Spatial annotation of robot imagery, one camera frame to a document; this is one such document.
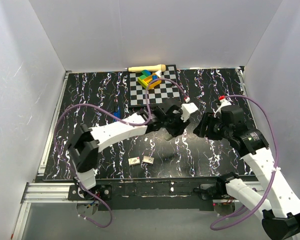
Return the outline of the blue stapler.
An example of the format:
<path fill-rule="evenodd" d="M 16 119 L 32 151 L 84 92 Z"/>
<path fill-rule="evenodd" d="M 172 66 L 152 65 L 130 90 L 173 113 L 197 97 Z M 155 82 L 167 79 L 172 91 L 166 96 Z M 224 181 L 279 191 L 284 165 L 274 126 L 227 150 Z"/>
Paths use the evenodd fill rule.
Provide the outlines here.
<path fill-rule="evenodd" d="M 113 108 L 113 115 L 117 118 L 121 118 L 121 114 L 120 114 L 120 107 L 119 106 L 115 106 Z"/>

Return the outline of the grey beige stapler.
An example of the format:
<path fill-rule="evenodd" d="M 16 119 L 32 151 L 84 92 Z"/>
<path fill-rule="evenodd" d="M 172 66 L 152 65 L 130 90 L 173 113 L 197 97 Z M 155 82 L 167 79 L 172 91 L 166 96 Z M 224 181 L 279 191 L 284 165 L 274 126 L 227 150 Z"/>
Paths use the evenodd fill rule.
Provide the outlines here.
<path fill-rule="evenodd" d="M 169 133 L 166 133 L 165 136 L 164 136 L 164 139 L 165 139 L 166 141 L 170 141 L 170 140 L 172 140 L 173 138 L 174 138 L 174 136 L 172 136 L 172 135 L 169 134 Z"/>

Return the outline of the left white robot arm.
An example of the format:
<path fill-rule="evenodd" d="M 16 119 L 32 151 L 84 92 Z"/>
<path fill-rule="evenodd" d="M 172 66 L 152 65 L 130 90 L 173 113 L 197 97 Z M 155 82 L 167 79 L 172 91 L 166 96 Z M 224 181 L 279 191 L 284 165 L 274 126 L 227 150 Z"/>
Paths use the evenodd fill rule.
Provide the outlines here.
<path fill-rule="evenodd" d="M 140 110 L 111 124 L 97 127 L 82 124 L 76 127 L 67 150 L 74 163 L 79 194 L 85 200 L 96 196 L 94 170 L 98 165 L 98 154 L 104 149 L 125 139 L 143 136 L 160 129 L 165 129 L 170 138 L 176 138 L 183 134 L 190 124 L 191 114 L 197 110 L 193 102 L 180 104 L 168 99 L 152 109 Z"/>

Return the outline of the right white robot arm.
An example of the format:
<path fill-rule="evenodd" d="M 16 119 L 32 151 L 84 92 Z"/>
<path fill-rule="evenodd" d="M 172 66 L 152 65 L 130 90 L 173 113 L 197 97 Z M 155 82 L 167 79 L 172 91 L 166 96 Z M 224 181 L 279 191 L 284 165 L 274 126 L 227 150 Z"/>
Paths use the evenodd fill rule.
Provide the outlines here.
<path fill-rule="evenodd" d="M 261 220 L 265 233 L 272 240 L 284 240 L 300 233 L 300 199 L 276 166 L 263 134 L 247 127 L 244 111 L 239 106 L 224 105 L 219 116 L 205 112 L 193 133 L 209 140 L 228 140 L 264 190 L 263 194 L 257 193 L 231 172 L 217 179 L 216 192 L 220 198 L 239 200 Z"/>

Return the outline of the black white checkerboard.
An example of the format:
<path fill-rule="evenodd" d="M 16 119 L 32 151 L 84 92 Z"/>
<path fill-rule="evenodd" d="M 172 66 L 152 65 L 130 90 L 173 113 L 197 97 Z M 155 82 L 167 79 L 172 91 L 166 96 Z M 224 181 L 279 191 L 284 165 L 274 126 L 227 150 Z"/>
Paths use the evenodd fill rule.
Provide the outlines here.
<path fill-rule="evenodd" d="M 146 89 L 138 82 L 138 77 L 141 75 L 141 72 L 129 72 L 128 75 L 130 93 L 128 106 L 131 108 L 144 107 L 146 105 Z M 161 77 L 179 83 L 176 65 L 166 65 L 166 71 L 161 73 Z M 162 81 L 159 85 L 148 91 L 148 98 L 150 105 L 161 104 L 167 98 L 174 98 L 180 102 L 181 94 L 177 86 L 171 84 L 169 81 Z"/>

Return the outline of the right staple box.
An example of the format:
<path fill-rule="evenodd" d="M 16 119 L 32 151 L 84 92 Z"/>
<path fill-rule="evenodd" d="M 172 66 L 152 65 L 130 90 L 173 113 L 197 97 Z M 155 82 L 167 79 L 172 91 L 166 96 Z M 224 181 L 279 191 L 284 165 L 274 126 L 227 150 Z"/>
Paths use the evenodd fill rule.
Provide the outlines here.
<path fill-rule="evenodd" d="M 144 156 L 142 159 L 142 163 L 152 165 L 154 163 L 154 158 L 150 156 Z"/>

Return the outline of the staple box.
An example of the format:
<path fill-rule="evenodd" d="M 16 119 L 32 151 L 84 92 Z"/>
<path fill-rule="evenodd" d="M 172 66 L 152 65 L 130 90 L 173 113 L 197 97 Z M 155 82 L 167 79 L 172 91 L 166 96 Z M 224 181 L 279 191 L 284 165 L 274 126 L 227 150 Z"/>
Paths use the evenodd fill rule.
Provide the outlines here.
<path fill-rule="evenodd" d="M 139 157 L 133 157 L 133 158 L 129 158 L 128 159 L 128 164 L 129 166 L 135 166 L 135 165 L 139 165 L 140 162 L 140 158 Z"/>
<path fill-rule="evenodd" d="M 150 156 L 144 156 L 142 159 L 142 163 L 152 165 L 154 163 L 154 158 Z"/>

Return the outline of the left staple box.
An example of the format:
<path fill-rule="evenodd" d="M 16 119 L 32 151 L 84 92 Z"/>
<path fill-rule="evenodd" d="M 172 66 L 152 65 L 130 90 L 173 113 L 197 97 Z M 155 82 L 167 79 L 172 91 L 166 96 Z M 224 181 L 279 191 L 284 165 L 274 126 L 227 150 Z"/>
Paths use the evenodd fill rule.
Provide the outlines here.
<path fill-rule="evenodd" d="M 140 158 L 139 157 L 133 157 L 133 158 L 129 158 L 128 159 L 128 164 L 129 166 L 135 166 L 135 165 L 139 165 L 140 162 Z"/>

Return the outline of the cream toy microphone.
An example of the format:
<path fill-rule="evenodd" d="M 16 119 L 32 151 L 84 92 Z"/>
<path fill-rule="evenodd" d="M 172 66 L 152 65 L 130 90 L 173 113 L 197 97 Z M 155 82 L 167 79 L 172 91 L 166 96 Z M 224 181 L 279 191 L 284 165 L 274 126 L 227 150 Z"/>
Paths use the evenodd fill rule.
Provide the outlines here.
<path fill-rule="evenodd" d="M 147 70 L 149 72 L 157 72 L 157 71 L 164 72 L 166 70 L 166 65 L 157 64 L 157 65 L 147 65 L 147 66 L 133 66 L 133 67 L 128 67 L 127 70 L 132 73 L 139 73 L 144 70 Z"/>

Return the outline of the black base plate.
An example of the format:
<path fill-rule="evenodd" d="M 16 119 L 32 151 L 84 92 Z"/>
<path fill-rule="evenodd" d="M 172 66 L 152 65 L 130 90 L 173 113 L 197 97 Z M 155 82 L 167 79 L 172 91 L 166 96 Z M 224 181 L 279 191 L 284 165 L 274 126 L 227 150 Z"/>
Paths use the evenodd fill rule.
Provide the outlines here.
<path fill-rule="evenodd" d="M 198 209 L 212 211 L 216 204 L 235 201 L 217 190 L 216 177 L 166 177 L 97 179 L 96 186 L 83 190 L 70 186 L 68 200 L 94 202 L 100 211 Z"/>

